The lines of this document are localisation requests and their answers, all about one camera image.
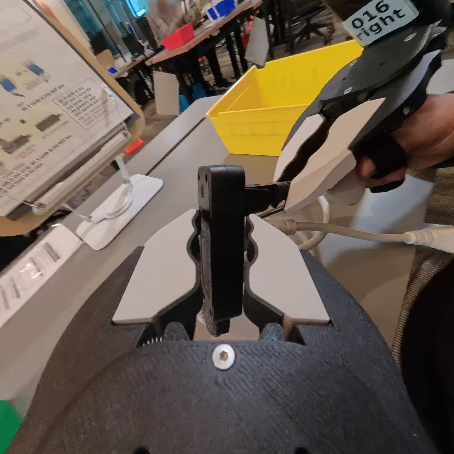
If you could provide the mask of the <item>white leaning panel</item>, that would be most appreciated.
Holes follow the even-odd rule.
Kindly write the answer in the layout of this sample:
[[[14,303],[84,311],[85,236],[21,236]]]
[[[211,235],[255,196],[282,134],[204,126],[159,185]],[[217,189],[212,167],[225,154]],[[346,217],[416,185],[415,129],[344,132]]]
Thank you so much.
[[[268,52],[269,40],[266,22],[264,19],[254,17],[245,50],[245,60],[257,68],[263,69],[266,64]]]
[[[179,82],[176,75],[154,71],[153,84],[157,115],[179,116]]]

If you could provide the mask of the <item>yellow plastic bin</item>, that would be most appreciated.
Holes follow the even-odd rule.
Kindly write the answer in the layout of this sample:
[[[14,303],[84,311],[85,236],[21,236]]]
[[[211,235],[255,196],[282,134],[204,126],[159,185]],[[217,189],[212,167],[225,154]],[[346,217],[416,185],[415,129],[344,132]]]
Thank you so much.
[[[354,40],[250,68],[207,111],[230,154],[279,156],[298,117],[363,48]]]

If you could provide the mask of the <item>person's right hand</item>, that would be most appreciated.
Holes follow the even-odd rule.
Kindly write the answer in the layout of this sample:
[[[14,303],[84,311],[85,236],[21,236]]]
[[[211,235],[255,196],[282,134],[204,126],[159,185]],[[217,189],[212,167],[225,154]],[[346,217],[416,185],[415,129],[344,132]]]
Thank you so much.
[[[430,95],[391,133],[405,150],[407,169],[440,167],[454,156],[454,94]]]

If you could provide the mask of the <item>red parts bin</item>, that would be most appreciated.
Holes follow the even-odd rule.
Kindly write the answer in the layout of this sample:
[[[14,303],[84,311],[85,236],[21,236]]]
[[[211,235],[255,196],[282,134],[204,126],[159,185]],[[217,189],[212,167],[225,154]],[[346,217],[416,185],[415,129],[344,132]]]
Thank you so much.
[[[190,42],[194,37],[193,25],[189,23],[176,29],[171,35],[163,38],[162,45],[166,50],[175,50]]]

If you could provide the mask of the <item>grey desk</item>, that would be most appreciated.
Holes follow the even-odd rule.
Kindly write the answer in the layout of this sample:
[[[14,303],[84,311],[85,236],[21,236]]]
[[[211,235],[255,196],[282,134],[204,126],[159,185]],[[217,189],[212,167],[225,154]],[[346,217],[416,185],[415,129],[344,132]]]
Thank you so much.
[[[129,161],[130,173],[163,180],[144,209],[104,249],[79,246],[1,328],[1,400],[9,401],[20,417],[27,413],[57,341],[82,304],[136,247],[197,207],[200,166],[241,165],[247,184],[272,180],[276,157],[227,151],[205,117],[217,100],[197,100]],[[311,252],[362,305],[391,347],[415,247],[328,235]]]

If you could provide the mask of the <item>blue plastic bin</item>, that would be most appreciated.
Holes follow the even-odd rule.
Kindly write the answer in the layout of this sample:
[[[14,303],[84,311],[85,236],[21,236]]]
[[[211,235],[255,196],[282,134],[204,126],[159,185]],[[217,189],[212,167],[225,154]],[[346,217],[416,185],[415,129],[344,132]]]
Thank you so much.
[[[237,6],[236,0],[212,0],[206,4],[207,16],[212,21],[231,14]]]

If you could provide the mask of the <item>printed paper sheet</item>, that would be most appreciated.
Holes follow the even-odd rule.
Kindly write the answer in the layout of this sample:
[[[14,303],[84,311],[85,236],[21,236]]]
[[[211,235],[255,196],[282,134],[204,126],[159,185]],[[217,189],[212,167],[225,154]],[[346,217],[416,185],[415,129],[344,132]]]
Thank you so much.
[[[1,275],[1,327],[77,252],[82,243],[77,235],[58,224]]]

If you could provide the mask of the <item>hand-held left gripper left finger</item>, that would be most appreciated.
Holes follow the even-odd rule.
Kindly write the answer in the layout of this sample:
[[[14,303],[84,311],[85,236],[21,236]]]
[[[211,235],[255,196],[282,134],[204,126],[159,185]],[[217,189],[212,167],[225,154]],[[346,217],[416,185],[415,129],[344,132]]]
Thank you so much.
[[[188,244],[196,233],[192,208],[163,226],[145,243],[113,315],[114,324],[156,321],[196,285],[196,264]]]

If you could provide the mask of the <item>printed instruction sheet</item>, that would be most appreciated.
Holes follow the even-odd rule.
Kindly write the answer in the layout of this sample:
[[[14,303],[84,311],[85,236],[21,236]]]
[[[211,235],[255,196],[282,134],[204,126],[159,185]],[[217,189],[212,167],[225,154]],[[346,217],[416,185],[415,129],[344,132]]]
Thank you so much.
[[[27,1],[1,1],[2,217],[101,144],[132,108]]]

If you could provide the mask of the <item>person's torso in black sweater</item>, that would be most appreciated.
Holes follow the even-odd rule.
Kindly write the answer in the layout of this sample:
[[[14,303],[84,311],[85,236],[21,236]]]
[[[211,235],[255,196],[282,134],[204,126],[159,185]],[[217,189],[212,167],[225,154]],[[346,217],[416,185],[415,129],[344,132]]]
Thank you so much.
[[[417,415],[439,453],[454,452],[454,259],[417,252],[392,355]]]

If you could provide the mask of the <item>blue bag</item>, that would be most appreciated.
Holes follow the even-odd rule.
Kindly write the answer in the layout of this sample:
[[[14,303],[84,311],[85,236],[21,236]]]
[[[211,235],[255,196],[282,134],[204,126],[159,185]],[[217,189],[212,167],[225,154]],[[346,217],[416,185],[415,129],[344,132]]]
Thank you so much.
[[[201,83],[195,83],[190,86],[191,98],[193,101],[207,97],[207,93]],[[183,113],[190,106],[187,97],[184,94],[179,95],[179,113]]]

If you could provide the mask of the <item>instruction sheet on stand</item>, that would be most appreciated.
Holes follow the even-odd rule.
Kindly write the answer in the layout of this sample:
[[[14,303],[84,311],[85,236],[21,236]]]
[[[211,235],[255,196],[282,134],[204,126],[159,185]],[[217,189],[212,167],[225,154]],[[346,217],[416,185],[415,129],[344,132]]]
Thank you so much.
[[[40,193],[39,198],[44,196],[48,190],[52,189],[57,183],[64,181],[75,171],[85,164],[88,164],[88,173],[82,177],[82,183],[76,184],[74,190],[64,193],[59,197],[55,204],[51,204],[50,212],[44,215],[34,215],[32,213],[32,203],[39,198],[32,201],[22,201],[12,213],[7,217],[1,216],[1,236],[16,236],[28,233],[34,230],[39,225],[43,224],[51,214],[56,212],[62,205],[65,204],[79,189],[82,188],[92,177],[100,173],[107,167],[114,158],[120,154],[129,144],[137,139],[144,129],[144,114],[140,107],[131,98],[131,96],[116,82],[116,80],[103,68],[91,50],[88,50],[58,19],[53,18],[51,15],[43,14],[40,8],[31,4],[48,22],[53,25],[64,37],[77,49],[86,61],[93,66],[94,70],[105,81],[108,88],[108,93],[111,91],[116,93],[121,99],[127,103],[134,114],[114,130],[108,138],[102,141],[101,144],[93,146],[93,148],[82,159],[73,164],[71,168],[59,173],[57,177],[51,180],[51,185],[47,190]]]

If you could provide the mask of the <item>black socket block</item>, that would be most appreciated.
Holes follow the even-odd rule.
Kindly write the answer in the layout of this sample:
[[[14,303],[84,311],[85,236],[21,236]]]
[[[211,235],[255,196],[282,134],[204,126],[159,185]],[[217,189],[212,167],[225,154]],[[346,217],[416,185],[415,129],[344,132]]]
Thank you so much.
[[[242,314],[246,177],[239,166],[201,166],[197,181],[202,313],[220,337]]]

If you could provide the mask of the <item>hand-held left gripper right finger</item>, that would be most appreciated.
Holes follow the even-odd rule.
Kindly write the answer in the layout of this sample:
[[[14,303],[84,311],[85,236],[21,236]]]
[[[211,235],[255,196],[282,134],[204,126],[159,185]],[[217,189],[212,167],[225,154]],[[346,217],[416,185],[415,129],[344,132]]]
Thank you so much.
[[[255,214],[247,217],[243,308],[256,326],[327,325],[330,317],[298,246]]]

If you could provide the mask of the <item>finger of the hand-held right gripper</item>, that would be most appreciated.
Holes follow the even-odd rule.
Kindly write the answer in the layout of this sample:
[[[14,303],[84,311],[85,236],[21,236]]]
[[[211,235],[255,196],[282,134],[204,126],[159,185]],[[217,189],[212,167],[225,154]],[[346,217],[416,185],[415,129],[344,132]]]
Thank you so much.
[[[276,183],[283,176],[284,171],[297,157],[300,148],[314,136],[324,124],[325,120],[320,114],[313,114],[305,118],[297,127],[292,137],[287,140],[276,163],[273,182]]]
[[[291,181],[284,211],[299,210],[324,196],[356,167],[349,146],[386,98],[364,102],[344,113],[329,129],[322,146]]]

